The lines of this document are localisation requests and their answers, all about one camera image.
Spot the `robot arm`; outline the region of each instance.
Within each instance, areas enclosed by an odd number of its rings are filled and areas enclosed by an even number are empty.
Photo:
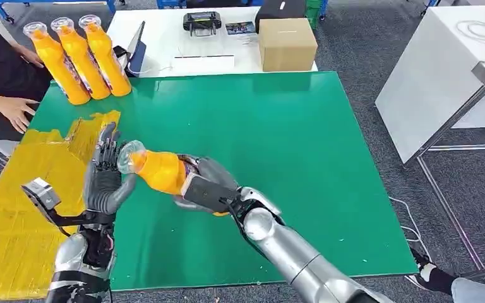
[[[204,172],[200,167],[215,167]],[[281,211],[251,187],[229,187],[229,173],[211,159],[198,162],[182,188],[183,200],[215,213],[228,212],[241,235],[278,269],[285,281],[307,303],[390,303],[390,299],[355,282],[328,262],[295,230],[286,226]]]
[[[83,199],[86,210],[78,216],[63,217],[55,207],[61,202],[44,180],[38,178],[21,188],[46,219],[68,238],[55,258],[47,303],[101,302],[110,290],[110,275],[116,252],[114,220],[116,211],[135,187],[136,175],[122,182],[116,160],[121,150],[116,125],[109,124],[100,134],[92,161],[87,166]],[[72,235],[63,227],[78,226]]]
[[[79,225],[57,252],[56,272],[46,302],[101,302],[109,291],[116,258],[113,222],[116,210],[131,193],[136,175],[122,184],[115,173],[114,136],[103,132],[87,169],[83,198],[87,210],[77,217],[62,217],[54,207],[60,202],[50,185],[37,179],[23,186],[34,205],[57,225]],[[242,237],[278,269],[307,303],[392,303],[341,273],[281,218],[281,211],[265,195],[241,187],[218,162],[180,155],[196,172],[188,174],[178,206],[187,210],[230,214]]]

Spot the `human hand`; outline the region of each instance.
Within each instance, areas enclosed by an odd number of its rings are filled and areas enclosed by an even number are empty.
[[[44,62],[40,59],[38,54],[22,45],[15,45],[14,48],[26,60],[26,62],[36,65],[38,68],[44,68]]]
[[[27,131],[29,121],[25,117],[24,112],[34,116],[36,112],[31,109],[28,104],[37,104],[37,101],[25,99],[25,98],[0,98],[0,112],[10,120],[12,126],[21,134]]]

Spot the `person's leg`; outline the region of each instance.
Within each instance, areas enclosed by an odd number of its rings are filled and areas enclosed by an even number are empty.
[[[417,282],[428,290],[444,292],[452,295],[451,286],[457,278],[451,276],[431,263],[426,256],[422,256],[416,250],[411,249],[414,259],[419,268],[419,275],[416,276]]]
[[[451,295],[455,303],[485,302],[485,284],[449,275],[430,262],[428,257],[414,249],[411,251],[419,268],[416,279],[421,286]]]

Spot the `small booklet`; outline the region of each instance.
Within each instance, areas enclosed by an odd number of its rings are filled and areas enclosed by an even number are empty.
[[[252,21],[237,22],[226,24],[226,30],[228,35],[240,35],[242,33],[255,33],[256,27]]]

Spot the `cardboard box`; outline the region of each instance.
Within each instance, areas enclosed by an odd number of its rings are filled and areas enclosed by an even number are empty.
[[[260,23],[263,71],[311,70],[317,41],[308,19],[264,19]]]

